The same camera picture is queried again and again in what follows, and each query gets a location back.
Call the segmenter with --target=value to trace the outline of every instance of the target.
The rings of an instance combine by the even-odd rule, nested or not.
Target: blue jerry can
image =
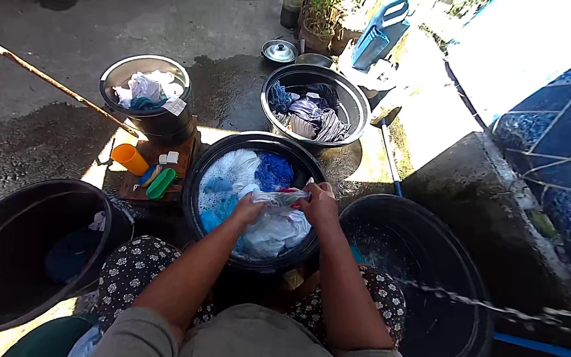
[[[385,0],[371,18],[352,52],[352,67],[369,70],[392,50],[408,29],[407,0]]]

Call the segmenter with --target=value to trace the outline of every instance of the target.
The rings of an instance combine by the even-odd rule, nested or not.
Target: blue tiled wall
[[[571,260],[571,69],[502,115],[493,134],[564,237]]]

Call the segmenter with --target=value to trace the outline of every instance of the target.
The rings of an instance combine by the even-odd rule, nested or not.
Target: black floral fabric
[[[98,279],[99,300],[94,309],[99,316],[100,330],[107,331],[151,280],[178,257],[175,247],[152,236],[128,241],[107,257]],[[213,304],[200,305],[189,328],[210,320],[214,315]]]
[[[363,283],[369,290],[376,308],[387,326],[387,332],[394,338],[396,348],[402,339],[407,306],[402,291],[389,274],[377,268],[362,265],[359,267]],[[327,345],[325,323],[321,307],[321,289],[298,301],[286,314],[305,326],[324,345]]]

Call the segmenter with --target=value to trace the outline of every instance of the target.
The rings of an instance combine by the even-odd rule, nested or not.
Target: forearm
[[[184,333],[217,280],[244,225],[229,218],[161,272],[134,301]]]
[[[338,223],[317,230],[321,243],[321,299],[327,339],[338,349],[391,349],[393,339],[365,286]]]

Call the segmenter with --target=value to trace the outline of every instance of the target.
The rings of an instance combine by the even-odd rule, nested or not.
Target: metal bowl
[[[304,54],[298,56],[294,62],[296,64],[321,65],[321,66],[327,67],[327,68],[331,67],[332,63],[334,63],[334,61],[332,61],[332,59],[325,57],[323,55],[320,55],[318,53],[304,53]]]
[[[272,46],[279,46],[280,48],[284,49],[285,51],[271,51],[270,48]],[[289,53],[288,56],[281,56],[281,55],[277,55],[275,56],[274,53],[280,53],[280,54],[285,54],[285,53]],[[266,57],[267,59],[271,60],[271,61],[275,61],[277,63],[290,63],[292,61],[294,61],[297,57],[297,55],[299,54],[299,51],[296,49],[296,47],[291,44],[288,41],[284,41],[282,39],[274,39],[272,41],[268,41],[266,43],[263,44],[263,46],[261,47],[261,54]]]

